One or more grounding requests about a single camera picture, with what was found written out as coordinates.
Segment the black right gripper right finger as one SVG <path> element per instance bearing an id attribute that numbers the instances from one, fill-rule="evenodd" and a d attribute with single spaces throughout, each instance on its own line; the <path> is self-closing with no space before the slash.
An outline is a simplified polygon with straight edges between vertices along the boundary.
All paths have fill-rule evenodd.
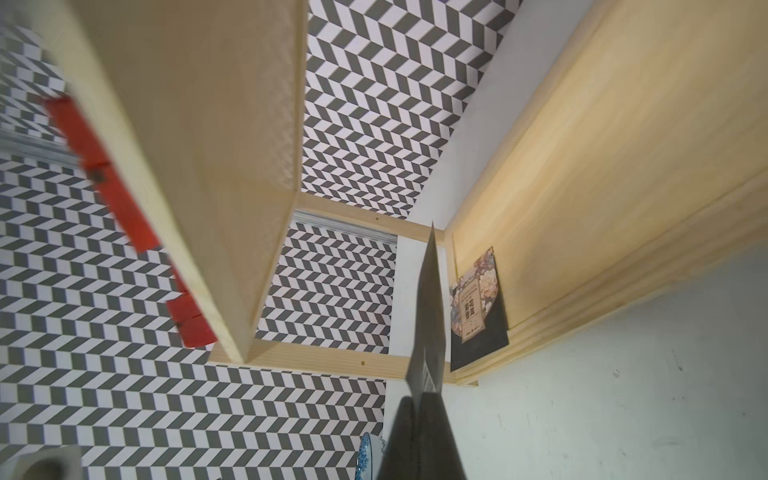
<path id="1" fill-rule="evenodd" d="M 442 396 L 424 393 L 417 423 L 418 479 L 466 478 Z"/>

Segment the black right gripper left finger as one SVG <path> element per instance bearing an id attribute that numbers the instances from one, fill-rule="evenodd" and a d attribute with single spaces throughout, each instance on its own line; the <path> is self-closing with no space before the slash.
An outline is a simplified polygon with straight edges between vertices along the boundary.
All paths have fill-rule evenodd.
<path id="1" fill-rule="evenodd" d="M 381 460 L 378 480 L 413 480 L 417 478 L 414 435 L 415 407 L 411 397 L 399 403 L 390 439 Z"/>

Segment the brown tea bag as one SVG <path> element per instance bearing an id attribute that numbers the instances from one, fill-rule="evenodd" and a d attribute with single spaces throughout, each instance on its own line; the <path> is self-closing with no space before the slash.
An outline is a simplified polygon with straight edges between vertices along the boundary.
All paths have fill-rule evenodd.
<path id="1" fill-rule="evenodd" d="M 451 286 L 450 293 L 452 371 L 509 345 L 508 321 L 492 247 Z"/>
<path id="2" fill-rule="evenodd" d="M 416 403 L 425 394 L 440 394 L 445 370 L 445 317 L 436 231 L 431 228 L 416 294 L 414 346 L 406 382 Z"/>

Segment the red tea bag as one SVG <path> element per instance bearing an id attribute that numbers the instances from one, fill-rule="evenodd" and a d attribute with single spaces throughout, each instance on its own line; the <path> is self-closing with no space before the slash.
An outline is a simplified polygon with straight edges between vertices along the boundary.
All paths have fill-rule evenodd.
<path id="1" fill-rule="evenodd" d="M 43 101 L 43 106 L 63 133 L 69 147 L 80 158 L 81 168 L 135 250 L 142 253 L 159 248 L 159 239 L 75 101 L 69 96 L 48 98 Z"/>
<path id="2" fill-rule="evenodd" d="M 171 272 L 179 295 L 166 305 L 183 345 L 199 348 L 216 343 L 215 333 L 174 266 L 171 266 Z"/>

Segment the light wooden two-tier shelf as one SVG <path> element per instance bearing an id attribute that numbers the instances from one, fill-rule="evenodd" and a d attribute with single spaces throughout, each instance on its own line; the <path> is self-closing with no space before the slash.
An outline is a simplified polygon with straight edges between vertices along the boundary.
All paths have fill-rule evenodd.
<path id="1" fill-rule="evenodd" d="M 401 379 L 403 357 L 258 339 L 304 193 L 303 1 L 27 1 L 26 16 L 216 336 L 215 363 Z M 767 236 L 767 5 L 597 1 L 447 227 L 496 253 L 509 344 L 467 384 Z"/>

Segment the blue patterned bowl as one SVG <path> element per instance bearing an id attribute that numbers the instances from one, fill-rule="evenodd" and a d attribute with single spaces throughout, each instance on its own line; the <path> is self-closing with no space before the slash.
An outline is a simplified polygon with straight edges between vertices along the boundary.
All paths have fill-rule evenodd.
<path id="1" fill-rule="evenodd" d="M 358 450 L 355 480 L 376 480 L 386 452 L 386 441 L 377 435 L 364 433 Z"/>

